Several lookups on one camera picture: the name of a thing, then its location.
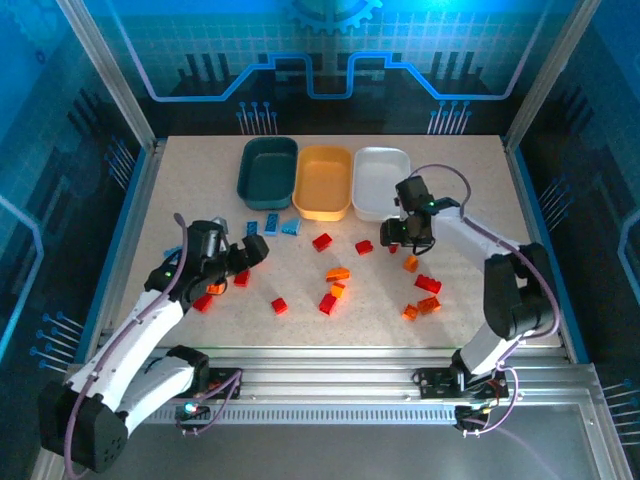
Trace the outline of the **white plastic container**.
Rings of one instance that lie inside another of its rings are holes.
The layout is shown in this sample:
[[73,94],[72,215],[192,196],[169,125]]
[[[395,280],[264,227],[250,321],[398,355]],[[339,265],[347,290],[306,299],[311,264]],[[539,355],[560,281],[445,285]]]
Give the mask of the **white plastic container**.
[[406,152],[391,147],[364,147],[354,157],[352,205],[356,217],[367,222],[397,218],[395,186],[411,173]]

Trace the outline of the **dark teal plastic container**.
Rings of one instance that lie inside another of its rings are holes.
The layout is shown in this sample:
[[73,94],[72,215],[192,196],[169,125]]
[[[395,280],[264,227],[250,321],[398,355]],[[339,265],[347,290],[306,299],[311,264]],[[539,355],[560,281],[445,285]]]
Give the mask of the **dark teal plastic container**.
[[256,211],[283,210],[291,205],[298,145],[289,137],[258,137],[244,147],[237,194]]

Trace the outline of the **orange plastic container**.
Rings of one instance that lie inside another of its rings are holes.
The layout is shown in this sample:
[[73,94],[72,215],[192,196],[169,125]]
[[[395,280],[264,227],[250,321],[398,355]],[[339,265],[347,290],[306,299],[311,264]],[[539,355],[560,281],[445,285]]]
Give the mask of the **orange plastic container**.
[[302,218],[337,222],[351,205],[353,158],[341,146],[311,145],[298,154],[292,201]]

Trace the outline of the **small circuit board with LED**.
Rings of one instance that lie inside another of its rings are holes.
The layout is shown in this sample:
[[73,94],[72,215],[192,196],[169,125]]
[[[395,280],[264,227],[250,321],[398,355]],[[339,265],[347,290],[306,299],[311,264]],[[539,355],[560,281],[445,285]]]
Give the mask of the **small circuit board with LED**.
[[210,408],[207,405],[196,402],[186,402],[177,408],[175,418],[179,423],[208,420],[210,418]]
[[466,435],[476,435],[489,426],[491,407],[456,406],[454,427]]

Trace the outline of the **grey metal base panel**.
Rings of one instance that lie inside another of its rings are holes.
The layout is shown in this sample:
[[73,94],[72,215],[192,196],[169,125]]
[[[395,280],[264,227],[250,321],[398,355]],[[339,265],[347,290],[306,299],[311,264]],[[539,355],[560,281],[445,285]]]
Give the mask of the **grey metal base panel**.
[[214,427],[184,438],[141,427],[122,456],[83,480],[640,480],[640,462],[602,473],[575,406],[520,407],[498,429],[449,426]]

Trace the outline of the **aluminium side rail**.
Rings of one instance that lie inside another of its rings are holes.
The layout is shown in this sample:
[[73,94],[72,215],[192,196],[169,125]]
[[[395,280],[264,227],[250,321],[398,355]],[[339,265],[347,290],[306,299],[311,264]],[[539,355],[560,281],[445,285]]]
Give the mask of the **aluminium side rail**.
[[507,147],[505,136],[500,136],[506,161],[509,166],[520,208],[523,213],[527,231],[530,238],[545,246],[547,249],[551,271],[556,286],[556,298],[558,300],[563,319],[556,333],[565,356],[571,363],[589,364],[591,358],[588,355],[580,326],[573,308],[572,301],[567,290],[566,282],[560,269],[560,265],[552,245],[549,231],[544,222],[541,207],[538,204],[531,176],[527,169],[524,157],[519,148],[510,150]]
[[166,139],[158,140],[154,151],[142,152],[136,162],[76,350],[78,364],[84,364],[92,356],[103,329],[119,318],[131,263],[166,143]]

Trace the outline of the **wide aluminium base rail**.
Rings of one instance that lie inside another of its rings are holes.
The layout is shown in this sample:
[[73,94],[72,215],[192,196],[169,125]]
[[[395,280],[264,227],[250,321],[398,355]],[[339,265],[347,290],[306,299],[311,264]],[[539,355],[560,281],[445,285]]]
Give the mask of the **wide aluminium base rail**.
[[421,399],[411,380],[418,368],[447,368],[447,350],[421,348],[213,348],[204,352],[210,370],[242,369],[237,399],[206,400],[208,420],[218,421],[240,404],[398,404],[491,407],[499,420],[507,407],[577,405],[586,416],[604,403],[595,369],[570,364],[549,349],[526,349],[510,357],[509,397],[502,400]]

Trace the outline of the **aluminium frame post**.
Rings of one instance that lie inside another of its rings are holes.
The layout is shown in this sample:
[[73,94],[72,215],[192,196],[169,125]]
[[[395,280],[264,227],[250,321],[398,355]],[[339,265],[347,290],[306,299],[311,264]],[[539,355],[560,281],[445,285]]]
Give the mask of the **aluminium frame post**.
[[507,154],[515,152],[559,75],[589,26],[602,0],[576,0],[560,33],[525,96],[504,139]]
[[153,153],[156,136],[133,91],[83,0],[56,0],[124,120],[146,153]]

